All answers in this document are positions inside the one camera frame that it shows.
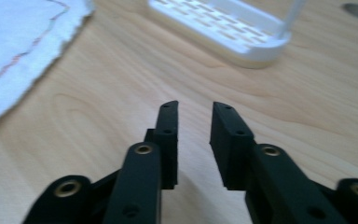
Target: white towel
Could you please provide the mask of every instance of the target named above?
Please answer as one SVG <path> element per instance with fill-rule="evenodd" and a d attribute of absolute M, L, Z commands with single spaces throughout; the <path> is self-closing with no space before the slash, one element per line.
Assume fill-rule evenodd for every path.
<path fill-rule="evenodd" d="M 0 0 L 0 117 L 71 41 L 91 0 Z"/>

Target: white plastic tray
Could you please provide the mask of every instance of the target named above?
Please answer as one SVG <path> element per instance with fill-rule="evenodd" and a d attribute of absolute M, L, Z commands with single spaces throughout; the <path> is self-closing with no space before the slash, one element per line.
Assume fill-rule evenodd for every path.
<path fill-rule="evenodd" d="M 203 46 L 249 68 L 269 65 L 290 40 L 289 28 L 305 0 L 285 21 L 239 0 L 149 0 L 151 15 Z"/>

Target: white rod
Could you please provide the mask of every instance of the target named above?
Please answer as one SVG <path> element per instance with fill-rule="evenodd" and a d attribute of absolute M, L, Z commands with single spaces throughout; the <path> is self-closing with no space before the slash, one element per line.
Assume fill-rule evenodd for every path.
<path fill-rule="evenodd" d="M 301 8 L 304 6 L 306 0 L 295 0 L 292 4 L 292 7 L 289 10 L 289 13 L 287 13 L 286 19 L 283 22 L 283 25 L 278 32 L 277 38 L 282 39 L 284 33 L 289 31 L 292 28 L 293 22 L 295 21 L 296 17 L 300 13 Z"/>

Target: wooden table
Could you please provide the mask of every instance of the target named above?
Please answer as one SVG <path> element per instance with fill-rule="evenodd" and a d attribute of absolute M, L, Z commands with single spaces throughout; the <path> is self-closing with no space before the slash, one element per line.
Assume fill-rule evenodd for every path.
<path fill-rule="evenodd" d="M 278 16 L 290 2 L 249 1 Z M 284 148 L 310 179 L 334 188 L 358 177 L 358 19 L 344 3 L 309 1 L 279 60 L 250 70 L 150 20 L 146 1 L 96 0 L 64 55 L 0 119 L 0 223 L 20 223 L 61 176 L 119 169 L 171 100 L 179 185 L 163 192 L 162 223 L 251 223 L 208 144 L 213 101 L 234 106 L 258 143 Z"/>

